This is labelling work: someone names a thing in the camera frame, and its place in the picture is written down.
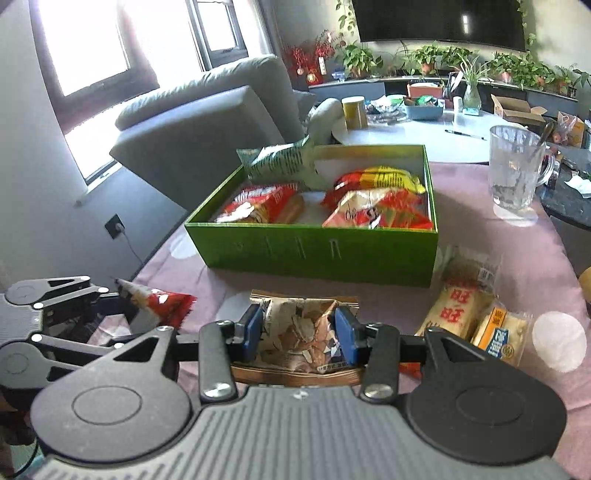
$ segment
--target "red decoration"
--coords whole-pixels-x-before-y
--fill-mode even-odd
[[[341,47],[341,41],[336,42],[336,47]],[[328,30],[324,30],[313,41],[306,41],[299,46],[288,46],[283,51],[283,58],[288,70],[299,76],[306,75],[308,85],[318,85],[324,82],[320,73],[318,58],[330,59],[335,56],[333,36]]]

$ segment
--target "blue container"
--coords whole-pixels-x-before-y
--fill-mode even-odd
[[[442,106],[428,106],[428,105],[406,105],[402,104],[404,113],[406,113],[409,120],[439,120],[443,116]]]

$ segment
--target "red snack bag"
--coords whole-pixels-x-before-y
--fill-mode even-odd
[[[274,223],[297,190],[297,183],[247,187],[216,218],[216,223]]]
[[[413,177],[406,170],[392,167],[371,167],[346,173],[335,183],[335,188],[328,192],[322,205],[335,210],[347,192],[353,190],[369,190],[396,188],[407,189],[411,193],[425,193],[418,177]]]
[[[433,224],[417,211],[421,199],[406,189],[359,190],[347,193],[324,227],[429,229]]]
[[[149,288],[127,280],[115,280],[123,291],[131,295],[131,302],[141,309],[150,309],[158,318],[160,325],[169,325],[178,329],[183,319],[191,311],[197,297],[186,293],[173,293]]]

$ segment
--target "dark countertop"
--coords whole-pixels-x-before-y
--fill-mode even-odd
[[[559,147],[564,157],[575,163],[581,170],[591,172],[591,152],[582,148]],[[579,228],[591,231],[591,199],[584,199],[581,194],[564,182],[572,178],[571,170],[560,166],[560,176],[556,181],[556,189],[545,186],[537,189],[544,210]]]

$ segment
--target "pink tablecloth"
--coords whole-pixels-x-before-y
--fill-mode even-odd
[[[527,228],[511,226],[493,213],[488,195],[487,167],[432,164],[431,172],[436,191],[440,247],[460,244],[481,252],[502,254],[498,284],[501,301],[512,311],[526,311],[534,316],[549,311],[568,313],[583,325],[589,345],[589,318],[582,291],[563,244],[540,203],[535,201],[533,206],[539,216],[535,225]],[[213,271],[204,265],[198,254],[193,253],[186,231],[181,228],[136,279],[151,287],[196,295],[197,307],[183,325],[188,331],[196,331],[201,325],[215,320],[225,298],[236,292],[261,288],[296,296],[355,295],[359,297],[361,321],[390,323],[402,333],[414,333],[438,293],[435,288],[426,290]],[[567,429],[555,459],[575,478],[591,478],[589,355],[578,369],[562,374],[547,367],[530,342],[521,368],[552,386],[569,411]],[[190,375],[190,372],[185,371],[184,375]],[[404,388],[412,388],[412,385],[406,381]]]

